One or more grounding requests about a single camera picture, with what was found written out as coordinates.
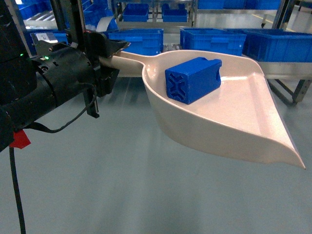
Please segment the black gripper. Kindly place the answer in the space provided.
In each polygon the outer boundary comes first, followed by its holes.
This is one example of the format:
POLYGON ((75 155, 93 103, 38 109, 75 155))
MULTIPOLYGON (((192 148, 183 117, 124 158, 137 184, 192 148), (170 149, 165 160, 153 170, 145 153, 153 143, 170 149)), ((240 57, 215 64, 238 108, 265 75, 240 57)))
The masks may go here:
POLYGON ((107 39, 105 35, 98 32, 85 32, 83 38, 86 57, 94 70, 93 84, 96 87, 97 96, 103 97, 111 94, 119 70, 102 65, 99 58, 110 58, 128 48, 131 43, 125 40, 107 39))

